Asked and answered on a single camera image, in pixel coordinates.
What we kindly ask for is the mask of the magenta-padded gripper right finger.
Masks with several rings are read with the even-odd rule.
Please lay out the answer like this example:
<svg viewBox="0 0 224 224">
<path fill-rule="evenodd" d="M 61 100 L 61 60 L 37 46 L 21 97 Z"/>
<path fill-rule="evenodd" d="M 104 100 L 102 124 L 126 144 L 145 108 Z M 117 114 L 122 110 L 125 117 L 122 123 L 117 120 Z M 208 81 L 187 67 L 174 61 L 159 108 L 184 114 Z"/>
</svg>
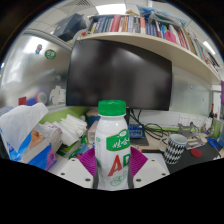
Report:
<svg viewBox="0 0 224 224">
<path fill-rule="evenodd" d="M 159 150 L 145 150 L 131 148 L 129 161 L 128 186 L 136 189 L 146 186 L 170 174 Z"/>
</svg>

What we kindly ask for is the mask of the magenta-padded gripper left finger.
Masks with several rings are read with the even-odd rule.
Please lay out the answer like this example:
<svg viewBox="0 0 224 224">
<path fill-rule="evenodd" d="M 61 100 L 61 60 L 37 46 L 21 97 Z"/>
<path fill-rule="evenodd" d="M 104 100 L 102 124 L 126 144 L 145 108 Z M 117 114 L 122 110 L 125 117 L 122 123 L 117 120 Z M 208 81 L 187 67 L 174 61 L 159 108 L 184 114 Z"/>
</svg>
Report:
<svg viewBox="0 0 224 224">
<path fill-rule="evenodd" d="M 78 186 L 96 189 L 98 173 L 95 150 L 91 148 L 79 158 L 68 160 L 57 175 Z"/>
</svg>

